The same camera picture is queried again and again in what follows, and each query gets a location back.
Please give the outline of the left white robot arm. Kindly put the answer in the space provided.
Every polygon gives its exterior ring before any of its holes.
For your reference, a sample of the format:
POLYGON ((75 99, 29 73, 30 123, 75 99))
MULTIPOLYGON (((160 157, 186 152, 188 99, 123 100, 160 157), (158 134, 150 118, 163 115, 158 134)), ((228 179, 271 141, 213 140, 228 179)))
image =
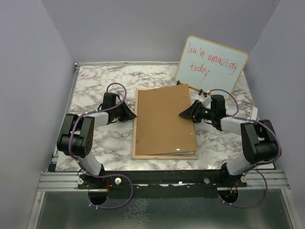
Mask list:
POLYGON ((105 184, 104 166, 91 152, 94 129, 136 118, 118 94, 106 92, 96 111, 84 115, 66 114, 57 140, 57 149, 76 160, 94 188, 105 184))

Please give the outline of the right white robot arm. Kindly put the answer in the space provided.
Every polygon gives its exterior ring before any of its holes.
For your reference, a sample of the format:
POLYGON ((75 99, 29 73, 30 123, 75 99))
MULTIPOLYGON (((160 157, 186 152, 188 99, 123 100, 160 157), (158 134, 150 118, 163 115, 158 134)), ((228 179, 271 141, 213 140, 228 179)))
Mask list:
POLYGON ((179 116, 191 119, 195 124, 208 120, 219 131, 241 136, 243 152, 222 165, 223 172, 219 174, 219 181, 225 187, 232 185, 236 181, 236 176, 256 166, 272 164, 281 155, 281 146, 270 120, 258 121, 228 115, 223 95, 212 95, 210 108, 207 108, 203 102, 195 100, 179 116))

